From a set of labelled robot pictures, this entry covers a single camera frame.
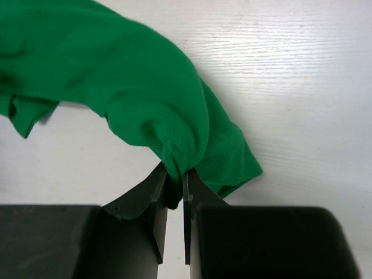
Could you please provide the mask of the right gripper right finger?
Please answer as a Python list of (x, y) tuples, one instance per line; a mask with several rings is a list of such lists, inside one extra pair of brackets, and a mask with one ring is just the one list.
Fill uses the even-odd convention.
[(204, 208), (229, 208), (229, 204), (214, 193), (200, 178), (197, 171), (183, 176), (183, 215), (185, 264), (191, 278), (206, 278), (203, 270), (201, 210)]

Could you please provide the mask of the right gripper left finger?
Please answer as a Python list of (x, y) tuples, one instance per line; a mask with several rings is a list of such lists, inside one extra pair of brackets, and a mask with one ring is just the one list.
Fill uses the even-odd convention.
[(159, 163), (150, 175), (103, 207), (99, 278), (156, 278), (166, 235), (167, 171)]

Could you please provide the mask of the green t-shirt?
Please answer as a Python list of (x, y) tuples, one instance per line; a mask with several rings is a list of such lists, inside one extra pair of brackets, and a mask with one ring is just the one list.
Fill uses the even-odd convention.
[(263, 172), (189, 58), (155, 30), (95, 1), (2, 1), (1, 114), (28, 137), (61, 102), (150, 148), (171, 209), (191, 169), (221, 198)]

